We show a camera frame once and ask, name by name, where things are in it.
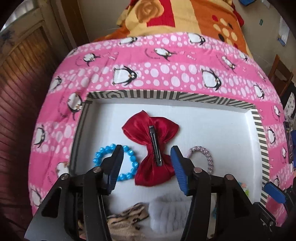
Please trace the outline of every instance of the blue beaded bracelet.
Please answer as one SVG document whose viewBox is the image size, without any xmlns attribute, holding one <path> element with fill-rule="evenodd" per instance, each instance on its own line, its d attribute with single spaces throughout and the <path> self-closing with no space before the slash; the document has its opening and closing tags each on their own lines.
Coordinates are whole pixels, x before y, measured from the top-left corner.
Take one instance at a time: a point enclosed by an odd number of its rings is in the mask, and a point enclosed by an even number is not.
<svg viewBox="0 0 296 241">
<path fill-rule="evenodd" d="M 105 148 L 101 147 L 100 150 L 95 153 L 96 157 L 93 159 L 93 162 L 95 163 L 95 167 L 100 166 L 104 155 L 107 153 L 112 153 L 115 150 L 115 147 L 116 147 L 115 144 L 111 144 L 110 146 L 106 146 Z M 119 174 L 117 181 L 124 181 L 124 180 L 133 179 L 135 174 L 137 173 L 137 170 L 139 167 L 139 164 L 136 161 L 136 156 L 135 156 L 134 151 L 131 150 L 126 145 L 123 146 L 123 151 L 127 152 L 127 154 L 130 156 L 132 169 L 131 169 L 131 172 L 128 172 L 126 174 L 124 174 L 124 173 Z"/>
</svg>

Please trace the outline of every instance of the red bow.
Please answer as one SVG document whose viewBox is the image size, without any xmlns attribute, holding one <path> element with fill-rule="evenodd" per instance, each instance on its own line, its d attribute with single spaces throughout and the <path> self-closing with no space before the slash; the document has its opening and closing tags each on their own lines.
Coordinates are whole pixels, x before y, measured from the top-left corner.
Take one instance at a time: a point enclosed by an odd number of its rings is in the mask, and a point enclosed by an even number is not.
<svg viewBox="0 0 296 241">
<path fill-rule="evenodd" d="M 154 126 L 157 134 L 159 150 L 163 165 L 156 165 L 149 126 Z M 175 175 L 170 156 L 163 154 L 165 143 L 171 140 L 178 132 L 179 126 L 164 117 L 150 117 L 145 111 L 141 111 L 131 118 L 122 127 L 124 134 L 132 141 L 146 145 L 148 155 L 141 162 L 135 175 L 135 184 L 140 186 L 155 186 L 164 183 Z"/>
</svg>

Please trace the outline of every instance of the red dot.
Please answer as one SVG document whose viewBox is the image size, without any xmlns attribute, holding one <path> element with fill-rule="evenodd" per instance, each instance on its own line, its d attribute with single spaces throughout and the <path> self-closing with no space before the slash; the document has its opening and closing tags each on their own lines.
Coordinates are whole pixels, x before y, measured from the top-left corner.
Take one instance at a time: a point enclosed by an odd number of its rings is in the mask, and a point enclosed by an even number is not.
<svg viewBox="0 0 296 241">
<path fill-rule="evenodd" d="M 218 22 L 218 18 L 216 15 L 212 15 L 212 19 L 215 21 L 215 22 Z"/>
</svg>

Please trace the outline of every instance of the yellow dot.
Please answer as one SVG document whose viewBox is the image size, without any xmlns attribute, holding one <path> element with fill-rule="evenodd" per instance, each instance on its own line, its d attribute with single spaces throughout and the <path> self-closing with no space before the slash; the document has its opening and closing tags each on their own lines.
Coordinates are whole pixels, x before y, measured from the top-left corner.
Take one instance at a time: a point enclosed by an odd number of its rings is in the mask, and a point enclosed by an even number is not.
<svg viewBox="0 0 296 241">
<path fill-rule="evenodd" d="M 216 29 L 217 31 L 221 32 L 221 29 L 220 29 L 220 27 L 219 27 L 217 24 L 214 24 L 213 27 L 214 27 L 214 29 Z"/>
<path fill-rule="evenodd" d="M 223 28 L 223 29 L 222 29 L 222 32 L 224 33 L 224 35 L 225 35 L 226 37 L 229 37 L 229 32 L 228 32 L 228 30 L 227 30 L 226 28 Z"/>
<path fill-rule="evenodd" d="M 231 33 L 231 37 L 234 41 L 237 41 L 237 35 L 234 32 Z"/>
<path fill-rule="evenodd" d="M 232 42 L 231 42 L 229 39 L 226 39 L 226 42 L 227 42 L 229 45 L 232 45 Z"/>
<path fill-rule="evenodd" d="M 226 23 L 226 21 L 225 21 L 223 18 L 220 18 L 220 22 L 221 22 L 224 26 L 227 26 L 227 23 Z"/>
</svg>

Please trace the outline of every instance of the orange blanket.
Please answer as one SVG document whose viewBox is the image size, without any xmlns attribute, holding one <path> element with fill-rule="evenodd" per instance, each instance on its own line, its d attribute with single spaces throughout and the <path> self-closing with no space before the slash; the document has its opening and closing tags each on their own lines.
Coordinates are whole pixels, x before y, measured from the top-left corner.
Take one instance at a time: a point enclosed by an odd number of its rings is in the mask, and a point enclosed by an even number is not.
<svg viewBox="0 0 296 241">
<path fill-rule="evenodd" d="M 172 32 L 203 34 L 235 46 L 252 56 L 232 0 L 131 0 L 112 34 L 95 41 Z"/>
</svg>

